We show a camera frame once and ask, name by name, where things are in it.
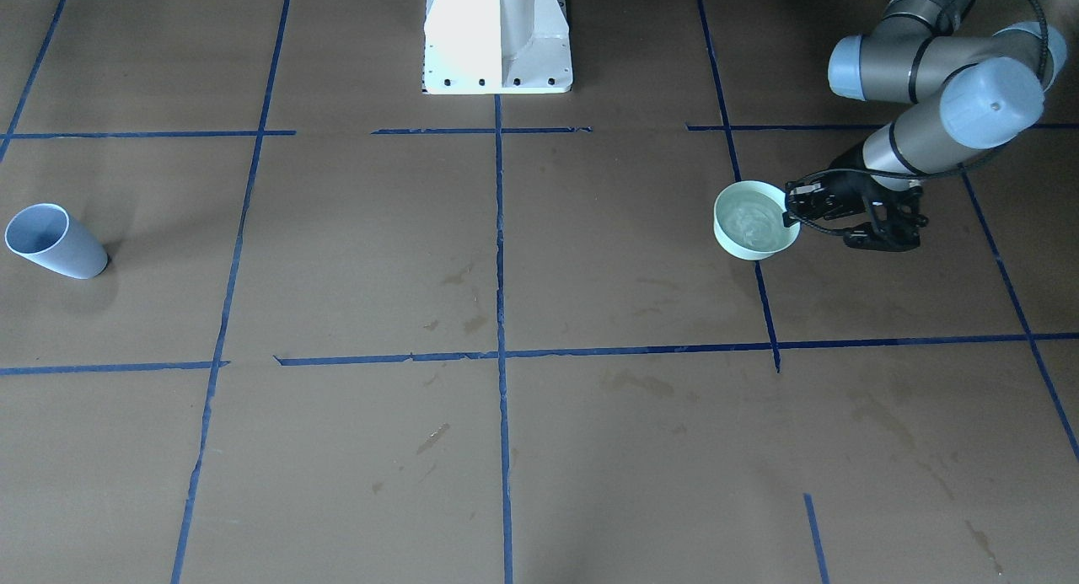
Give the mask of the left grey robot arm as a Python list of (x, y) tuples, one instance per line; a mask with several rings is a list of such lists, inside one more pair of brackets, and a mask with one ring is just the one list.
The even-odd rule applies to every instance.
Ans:
[(786, 184), (782, 222), (839, 236), (851, 249), (921, 243), (921, 186), (991, 161), (1044, 113), (1069, 55), (1039, 0), (1033, 21), (962, 36), (976, 0), (891, 0), (876, 27), (845, 36), (829, 58), (844, 98), (905, 104), (827, 169)]

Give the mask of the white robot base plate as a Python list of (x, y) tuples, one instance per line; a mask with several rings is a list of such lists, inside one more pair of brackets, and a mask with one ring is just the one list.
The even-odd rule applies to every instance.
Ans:
[(563, 94), (574, 82), (566, 0), (427, 0), (421, 89)]

